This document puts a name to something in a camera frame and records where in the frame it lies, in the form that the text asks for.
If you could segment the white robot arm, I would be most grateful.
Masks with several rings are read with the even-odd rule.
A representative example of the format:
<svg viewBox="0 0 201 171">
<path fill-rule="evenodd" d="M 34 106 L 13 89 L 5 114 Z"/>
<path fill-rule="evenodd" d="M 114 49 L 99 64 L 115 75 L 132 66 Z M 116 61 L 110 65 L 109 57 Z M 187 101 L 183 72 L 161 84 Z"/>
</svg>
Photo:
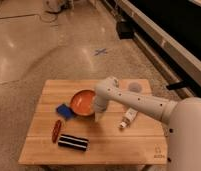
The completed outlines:
<svg viewBox="0 0 201 171">
<path fill-rule="evenodd" d="M 201 98 L 180 101 L 119 88 L 116 77 L 94 87 L 93 109 L 107 110 L 110 101 L 126 105 L 168 126 L 167 171 L 201 171 Z"/>
</svg>

